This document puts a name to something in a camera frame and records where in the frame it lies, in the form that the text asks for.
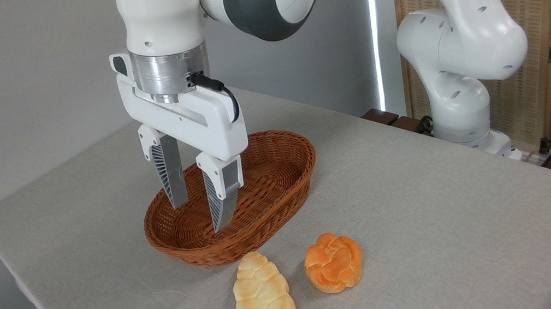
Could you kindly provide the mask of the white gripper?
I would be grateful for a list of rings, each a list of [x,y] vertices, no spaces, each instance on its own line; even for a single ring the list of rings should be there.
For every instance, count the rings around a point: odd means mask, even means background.
[[[125,109],[142,123],[138,134],[144,156],[154,164],[175,209],[189,200],[177,140],[202,151],[196,161],[218,233],[233,219],[238,190],[244,184],[239,155],[248,146],[244,117],[234,119],[229,96],[201,86],[179,94],[176,103],[156,102],[138,89],[129,54],[111,55],[109,60],[118,72],[117,86]]]

